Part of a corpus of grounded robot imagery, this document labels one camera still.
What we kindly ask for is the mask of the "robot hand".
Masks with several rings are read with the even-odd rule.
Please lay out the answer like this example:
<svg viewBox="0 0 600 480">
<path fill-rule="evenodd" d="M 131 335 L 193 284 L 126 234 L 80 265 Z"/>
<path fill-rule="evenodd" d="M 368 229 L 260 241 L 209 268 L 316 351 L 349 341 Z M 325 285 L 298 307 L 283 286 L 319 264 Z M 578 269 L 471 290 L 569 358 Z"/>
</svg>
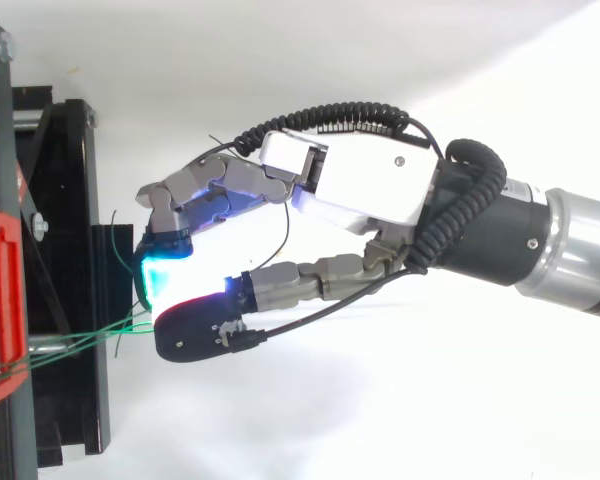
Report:
<svg viewBox="0 0 600 480">
<path fill-rule="evenodd" d="M 134 282 L 166 361 L 257 347 L 275 331 L 247 327 L 249 314 L 315 299 L 337 311 L 408 273 L 405 260 L 437 170 L 423 144 L 359 131 L 322 136 L 283 129 L 267 133 L 258 152 L 250 162 L 234 147 L 218 147 L 138 192 L 150 218 L 135 252 Z M 197 233 L 287 203 L 356 235 L 372 231 L 376 239 L 362 255 L 282 262 L 236 277 L 193 272 Z"/>
</svg>

